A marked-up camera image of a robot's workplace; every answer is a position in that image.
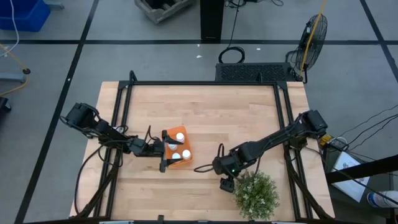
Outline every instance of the blue bin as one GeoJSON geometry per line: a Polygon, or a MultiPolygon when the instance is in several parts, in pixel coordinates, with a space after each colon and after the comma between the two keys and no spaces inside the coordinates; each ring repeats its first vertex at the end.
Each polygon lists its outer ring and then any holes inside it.
{"type": "MultiPolygon", "coordinates": [[[[18,30],[38,32],[50,14],[43,0],[12,0],[18,30]]],[[[14,30],[10,0],[0,0],[0,29],[14,30]]]]}

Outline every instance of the electric fan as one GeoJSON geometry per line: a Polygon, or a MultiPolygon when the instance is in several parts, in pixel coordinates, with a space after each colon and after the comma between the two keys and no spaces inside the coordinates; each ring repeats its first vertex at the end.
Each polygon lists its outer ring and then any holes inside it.
{"type": "Polygon", "coordinates": [[[290,51],[286,54],[285,62],[288,62],[289,55],[292,55],[290,62],[294,63],[294,66],[290,68],[290,71],[294,74],[297,80],[302,81],[302,77],[295,72],[295,68],[305,74],[305,82],[307,83],[307,70],[312,68],[318,59],[321,52],[323,42],[325,41],[326,32],[328,29],[328,20],[324,15],[320,15],[317,26],[315,23],[317,21],[318,15],[311,17],[307,22],[304,32],[301,36],[300,43],[296,50],[290,51]],[[308,46],[307,55],[305,57],[305,51],[308,46]],[[296,55],[295,62],[292,60],[293,56],[296,55]]]}

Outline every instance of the yellow cable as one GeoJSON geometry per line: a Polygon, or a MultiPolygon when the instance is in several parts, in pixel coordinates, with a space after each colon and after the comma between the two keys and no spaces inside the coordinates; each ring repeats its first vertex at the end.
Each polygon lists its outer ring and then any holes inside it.
{"type": "Polygon", "coordinates": [[[6,95],[8,93],[12,93],[13,91],[19,90],[20,88],[24,88],[27,85],[28,81],[29,81],[29,75],[26,75],[26,80],[25,80],[24,84],[20,85],[19,87],[13,88],[12,90],[5,91],[4,93],[1,93],[0,97],[6,95]]]}
{"type": "Polygon", "coordinates": [[[7,52],[8,55],[10,55],[21,67],[22,69],[27,69],[27,67],[10,51],[7,50],[7,48],[5,46],[3,46],[3,44],[0,44],[0,47],[7,52]]]}
{"type": "MultiPolygon", "coordinates": [[[[3,44],[0,44],[0,47],[16,61],[22,67],[22,69],[27,69],[27,67],[13,53],[8,51],[7,48],[5,48],[5,46],[3,46],[3,44]]],[[[8,93],[12,93],[13,91],[24,88],[27,85],[28,81],[29,81],[29,75],[26,74],[26,80],[22,85],[20,85],[19,87],[13,88],[9,91],[5,91],[4,93],[0,93],[0,97],[6,95],[8,93]]]]}
{"type": "Polygon", "coordinates": [[[304,58],[303,58],[303,62],[301,64],[301,69],[300,69],[300,77],[301,77],[301,72],[302,72],[302,70],[304,68],[305,61],[307,59],[308,48],[309,48],[309,46],[311,44],[312,36],[315,33],[315,30],[317,29],[317,25],[318,25],[319,19],[321,18],[321,15],[322,15],[322,12],[323,12],[323,8],[325,7],[325,5],[326,5],[326,0],[323,0],[321,11],[319,12],[319,14],[317,16],[317,20],[315,21],[315,25],[314,25],[314,27],[313,27],[313,29],[311,31],[310,38],[309,38],[307,46],[305,48],[304,58]]]}

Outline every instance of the orange tray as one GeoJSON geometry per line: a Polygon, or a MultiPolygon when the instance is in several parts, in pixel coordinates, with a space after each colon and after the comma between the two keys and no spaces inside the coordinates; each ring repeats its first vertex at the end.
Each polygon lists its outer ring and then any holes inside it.
{"type": "Polygon", "coordinates": [[[175,163],[169,165],[169,167],[175,167],[178,165],[186,164],[188,162],[191,162],[193,159],[193,153],[192,153],[191,145],[189,144],[189,138],[188,138],[187,130],[185,129],[185,127],[179,126],[179,127],[171,128],[171,129],[167,130],[167,134],[174,140],[177,140],[178,133],[184,134],[184,144],[177,145],[177,149],[173,151],[169,148],[169,144],[166,143],[166,159],[171,159],[173,154],[176,152],[178,154],[180,154],[180,156],[182,158],[182,151],[184,151],[184,150],[189,150],[191,152],[191,158],[183,159],[181,161],[175,162],[175,163]]]}

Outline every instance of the black cable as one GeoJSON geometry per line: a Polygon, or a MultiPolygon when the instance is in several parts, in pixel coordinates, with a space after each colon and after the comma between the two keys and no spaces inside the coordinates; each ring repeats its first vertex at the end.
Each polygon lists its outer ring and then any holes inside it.
{"type": "Polygon", "coordinates": [[[296,64],[296,62],[293,61],[293,57],[295,54],[297,54],[297,51],[299,50],[299,47],[297,47],[294,51],[292,51],[292,56],[290,56],[290,62],[293,64],[296,64]]]}
{"type": "Polygon", "coordinates": [[[109,144],[109,143],[113,143],[113,142],[128,142],[128,141],[110,140],[110,141],[107,141],[107,142],[103,143],[102,145],[100,145],[99,148],[97,148],[93,153],[91,153],[91,154],[87,157],[87,159],[83,162],[83,164],[81,165],[80,170],[79,170],[79,173],[77,174],[77,180],[76,180],[76,186],[75,186],[75,196],[74,196],[74,201],[73,201],[73,205],[74,205],[74,207],[75,207],[76,214],[79,214],[79,209],[78,209],[78,207],[77,207],[77,193],[78,193],[78,188],[79,188],[80,175],[81,175],[81,172],[82,172],[84,166],[86,165],[86,163],[87,163],[97,152],[99,152],[99,151],[101,150],[102,147],[104,147],[105,145],[107,145],[107,144],[109,144]]]}
{"type": "Polygon", "coordinates": [[[200,167],[196,167],[196,168],[194,168],[194,172],[198,172],[198,173],[205,173],[205,172],[209,172],[209,171],[212,171],[214,168],[213,168],[213,165],[212,164],[207,164],[207,165],[203,165],[203,166],[200,166],[200,167]],[[204,167],[208,167],[208,166],[211,166],[211,168],[209,168],[209,169],[207,169],[207,170],[199,170],[199,169],[202,169],[202,168],[204,168],[204,167]]]}
{"type": "Polygon", "coordinates": [[[224,63],[224,62],[223,62],[223,55],[225,54],[225,52],[227,52],[227,51],[229,51],[229,50],[236,50],[236,51],[238,51],[239,53],[241,53],[241,59],[240,59],[237,63],[243,63],[243,62],[244,62],[245,53],[244,53],[243,48],[241,48],[241,47],[230,47],[230,46],[231,46],[231,43],[232,43],[232,39],[233,39],[233,37],[234,37],[235,25],[236,25],[236,18],[238,18],[239,7],[241,7],[241,6],[239,5],[240,3],[241,3],[241,0],[239,0],[238,4],[237,4],[237,6],[236,6],[235,20],[234,20],[234,25],[233,25],[233,28],[232,28],[232,34],[231,34],[231,38],[230,38],[230,40],[229,40],[228,47],[225,48],[225,50],[223,50],[223,51],[220,53],[220,55],[218,56],[218,62],[219,62],[219,63],[224,63]]]}
{"type": "Polygon", "coordinates": [[[289,160],[289,161],[286,161],[286,162],[293,162],[293,161],[296,160],[296,159],[297,159],[297,156],[294,156],[293,159],[291,159],[291,160],[289,160]]]}
{"type": "Polygon", "coordinates": [[[240,3],[240,1],[236,4],[235,2],[233,2],[233,0],[226,0],[224,2],[224,6],[225,7],[230,7],[231,9],[234,9],[234,8],[237,8],[237,7],[242,7],[242,6],[244,6],[246,4],[246,0],[243,0],[242,4],[239,4],[239,3],[240,3]]]}
{"type": "Polygon", "coordinates": [[[271,0],[274,5],[282,7],[285,3],[282,0],[271,0]]]}
{"type": "MultiPolygon", "coordinates": [[[[120,160],[121,160],[121,163],[120,163],[120,165],[118,165],[118,167],[122,167],[123,166],[123,149],[120,149],[120,148],[116,148],[117,150],[120,150],[121,151],[121,158],[120,158],[120,160]]],[[[110,162],[107,162],[107,161],[105,161],[105,159],[101,156],[101,150],[98,150],[98,157],[99,157],[99,159],[101,159],[101,161],[102,162],[104,162],[105,164],[108,164],[108,165],[110,165],[110,166],[114,166],[114,164],[113,163],[110,163],[110,162]]]]}
{"type": "Polygon", "coordinates": [[[123,128],[123,131],[122,131],[121,133],[124,134],[124,133],[126,133],[127,130],[129,129],[129,126],[127,126],[127,125],[120,125],[120,126],[116,127],[116,130],[119,131],[119,130],[118,130],[119,128],[123,128]]]}
{"type": "Polygon", "coordinates": [[[371,116],[369,119],[367,119],[366,121],[360,123],[359,125],[357,125],[357,126],[351,128],[351,129],[349,129],[349,130],[343,132],[343,134],[340,134],[339,137],[342,137],[345,133],[347,133],[347,132],[349,132],[349,131],[352,131],[352,130],[356,129],[357,127],[361,126],[362,124],[367,123],[367,122],[370,121],[372,118],[374,118],[374,117],[376,117],[376,116],[379,116],[379,115],[382,114],[383,112],[393,110],[393,109],[396,108],[397,106],[398,106],[398,105],[395,105],[395,106],[393,106],[392,108],[389,108],[389,109],[385,109],[385,110],[380,111],[378,114],[375,114],[375,115],[371,116]]]}
{"type": "Polygon", "coordinates": [[[359,153],[356,153],[356,152],[346,152],[346,153],[348,153],[348,154],[350,154],[351,156],[353,156],[353,155],[357,155],[357,156],[362,156],[362,157],[365,157],[365,158],[367,158],[367,159],[370,159],[370,160],[372,160],[372,161],[376,161],[375,159],[373,159],[373,158],[371,158],[371,157],[369,157],[369,156],[365,156],[365,155],[362,155],[362,154],[359,154],[359,153]]]}
{"type": "Polygon", "coordinates": [[[149,136],[149,138],[150,138],[151,140],[153,140],[153,141],[160,140],[158,137],[156,137],[156,136],[155,136],[155,137],[152,137],[152,136],[150,135],[150,126],[148,127],[148,136],[149,136]]]}
{"type": "Polygon", "coordinates": [[[381,128],[379,128],[376,132],[374,132],[374,133],[371,134],[369,137],[367,137],[366,139],[364,139],[364,140],[361,142],[361,144],[357,144],[354,148],[352,148],[352,149],[347,149],[347,151],[352,151],[352,150],[354,150],[355,148],[357,148],[358,146],[361,146],[366,140],[368,140],[369,138],[373,137],[375,134],[377,134],[379,131],[381,131],[384,127],[386,127],[386,125],[387,125],[388,123],[390,123],[392,120],[394,120],[394,119],[396,119],[396,118],[398,118],[398,115],[397,115],[395,118],[391,118],[389,121],[387,121],[386,124],[384,124],[384,125],[383,125],[381,128]]]}
{"type": "MultiPolygon", "coordinates": [[[[298,117],[296,118],[296,120],[295,120],[293,126],[292,126],[289,130],[287,130],[288,133],[296,127],[296,125],[297,125],[297,123],[298,123],[298,120],[301,119],[302,116],[303,116],[303,114],[299,114],[299,115],[298,115],[298,117]]],[[[270,141],[267,142],[267,144],[265,144],[265,145],[262,147],[261,151],[263,151],[263,150],[268,146],[269,143],[270,143],[270,141]]],[[[257,173],[259,172],[261,157],[262,157],[262,155],[263,155],[264,153],[265,153],[265,151],[262,152],[261,155],[260,155],[259,158],[258,158],[257,167],[256,167],[256,171],[254,172],[254,174],[257,174],[257,173]]],[[[290,160],[290,161],[288,161],[288,162],[293,162],[295,159],[296,159],[296,157],[294,157],[292,160],[290,160]]]]}
{"type": "Polygon", "coordinates": [[[398,114],[392,115],[392,116],[390,116],[390,117],[388,117],[388,118],[386,118],[386,119],[384,119],[384,120],[382,120],[382,121],[380,121],[380,122],[378,122],[378,123],[372,125],[370,128],[365,129],[365,130],[362,131],[359,135],[357,135],[357,136],[354,138],[354,140],[352,140],[351,142],[349,142],[347,145],[350,145],[351,143],[353,143],[355,140],[357,140],[357,139],[358,139],[363,133],[365,133],[366,131],[368,131],[368,130],[372,129],[373,127],[377,126],[378,124],[381,124],[381,123],[387,121],[388,119],[393,118],[393,117],[396,117],[396,116],[398,116],[398,114]]]}
{"type": "Polygon", "coordinates": [[[224,148],[224,144],[223,143],[218,145],[217,157],[220,157],[220,152],[222,152],[221,156],[224,156],[224,150],[225,150],[225,148],[224,148]]]}
{"type": "MultiPolygon", "coordinates": [[[[326,160],[325,160],[324,158],[322,158],[322,154],[321,154],[318,150],[311,149],[311,148],[309,148],[309,147],[307,147],[307,146],[306,146],[305,148],[306,148],[306,149],[309,149],[309,150],[312,150],[312,151],[314,151],[314,152],[316,152],[316,153],[318,153],[318,154],[320,155],[321,160],[322,160],[323,163],[325,164],[325,166],[329,167],[329,165],[326,163],[326,160]]],[[[385,199],[389,200],[390,202],[392,202],[392,203],[398,205],[398,202],[396,202],[395,200],[393,200],[393,199],[391,199],[390,197],[387,197],[387,196],[385,196],[385,195],[383,195],[383,194],[381,194],[381,193],[379,193],[379,192],[373,190],[372,188],[370,188],[370,187],[368,187],[368,186],[362,184],[361,182],[357,181],[356,179],[350,177],[350,176],[349,176],[348,174],[346,174],[345,172],[342,172],[342,171],[340,171],[340,170],[338,170],[338,169],[335,169],[334,167],[332,167],[332,169],[334,169],[335,171],[339,172],[340,174],[343,174],[345,177],[349,178],[350,180],[353,180],[354,182],[356,182],[357,184],[361,185],[362,187],[364,187],[364,188],[366,188],[366,189],[372,191],[373,193],[375,193],[375,194],[381,196],[382,198],[385,198],[385,199]]]]}

